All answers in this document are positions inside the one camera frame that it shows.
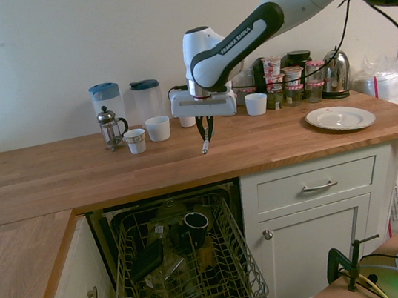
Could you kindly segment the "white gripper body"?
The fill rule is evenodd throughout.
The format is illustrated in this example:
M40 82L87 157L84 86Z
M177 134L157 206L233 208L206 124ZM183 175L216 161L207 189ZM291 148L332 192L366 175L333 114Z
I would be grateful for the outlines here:
M170 94L172 116L176 118L233 116L237 111L233 90L213 93L203 100L195 99L188 91L172 90Z

